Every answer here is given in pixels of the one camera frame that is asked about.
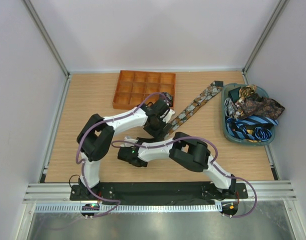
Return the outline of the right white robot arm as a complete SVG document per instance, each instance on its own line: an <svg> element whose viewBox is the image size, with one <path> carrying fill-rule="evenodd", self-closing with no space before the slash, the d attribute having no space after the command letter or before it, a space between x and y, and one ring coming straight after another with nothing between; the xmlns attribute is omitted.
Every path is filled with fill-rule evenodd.
<svg viewBox="0 0 306 240"><path fill-rule="evenodd" d="M208 176L222 197L230 198L236 194L235 176L215 161L216 157L200 137L177 132L173 138L162 141L126 136L120 143L118 160L140 168L154 160L171 159L186 170Z"/></svg>

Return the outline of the brown floral tie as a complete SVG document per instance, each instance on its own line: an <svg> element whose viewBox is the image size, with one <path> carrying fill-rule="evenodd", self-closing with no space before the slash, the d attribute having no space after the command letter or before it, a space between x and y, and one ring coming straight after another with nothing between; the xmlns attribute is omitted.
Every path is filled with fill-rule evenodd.
<svg viewBox="0 0 306 240"><path fill-rule="evenodd" d="M213 81L208 85L180 114L178 114L167 125L165 138L175 132L181 125L189 120L202 106L219 94L224 87L224 82L220 80Z"/></svg>

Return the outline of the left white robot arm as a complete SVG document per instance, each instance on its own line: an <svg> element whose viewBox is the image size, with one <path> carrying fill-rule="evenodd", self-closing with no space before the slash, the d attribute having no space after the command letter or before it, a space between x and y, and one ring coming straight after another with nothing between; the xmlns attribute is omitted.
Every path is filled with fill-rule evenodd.
<svg viewBox="0 0 306 240"><path fill-rule="evenodd" d="M175 113L173 102L159 98L156 102L141 103L118 115L101 117L93 114L77 136L78 150L76 163L84 163L80 182L81 194L94 200L99 194L99 171L101 159L106 156L114 136L127 130L142 127L154 142L161 141L170 126Z"/></svg>

